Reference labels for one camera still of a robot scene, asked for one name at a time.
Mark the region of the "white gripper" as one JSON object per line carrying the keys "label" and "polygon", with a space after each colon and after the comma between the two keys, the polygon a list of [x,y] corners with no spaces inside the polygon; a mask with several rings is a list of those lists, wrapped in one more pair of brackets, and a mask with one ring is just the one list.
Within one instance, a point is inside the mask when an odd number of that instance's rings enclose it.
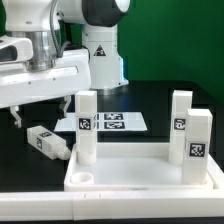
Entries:
{"label": "white gripper", "polygon": [[91,85],[89,54],[86,49],[70,50],[52,69],[28,72],[22,63],[0,65],[0,109],[10,107],[14,124],[22,127],[19,105],[64,97],[59,109],[67,116],[71,97]]}

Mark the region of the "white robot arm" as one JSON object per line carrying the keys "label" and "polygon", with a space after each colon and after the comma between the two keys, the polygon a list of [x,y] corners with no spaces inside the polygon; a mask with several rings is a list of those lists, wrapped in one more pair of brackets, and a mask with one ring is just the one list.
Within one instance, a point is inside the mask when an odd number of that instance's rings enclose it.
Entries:
{"label": "white robot arm", "polygon": [[117,24],[131,0],[2,0],[0,109],[20,127],[24,104],[62,97],[66,110],[79,90],[124,88]]}

